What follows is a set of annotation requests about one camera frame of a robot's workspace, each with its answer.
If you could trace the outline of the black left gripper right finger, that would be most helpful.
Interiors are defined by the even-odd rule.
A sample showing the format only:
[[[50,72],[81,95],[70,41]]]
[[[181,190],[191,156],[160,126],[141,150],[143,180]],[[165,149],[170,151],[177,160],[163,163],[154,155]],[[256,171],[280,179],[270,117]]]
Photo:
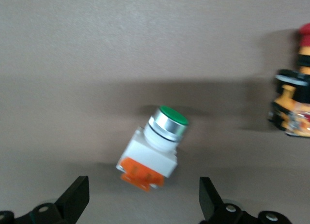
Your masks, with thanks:
[[[225,203],[208,177],[199,181],[202,224],[289,224],[291,221],[275,211],[261,211],[254,217],[233,203]]]

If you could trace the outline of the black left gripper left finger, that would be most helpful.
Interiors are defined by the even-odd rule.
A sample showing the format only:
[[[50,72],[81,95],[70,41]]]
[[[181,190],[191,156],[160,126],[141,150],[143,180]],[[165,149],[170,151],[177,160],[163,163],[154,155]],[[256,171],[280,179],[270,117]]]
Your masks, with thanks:
[[[89,200],[89,177],[79,176],[55,203],[43,203],[20,217],[15,217],[9,210],[3,210],[0,212],[0,222],[2,224],[75,224]]]

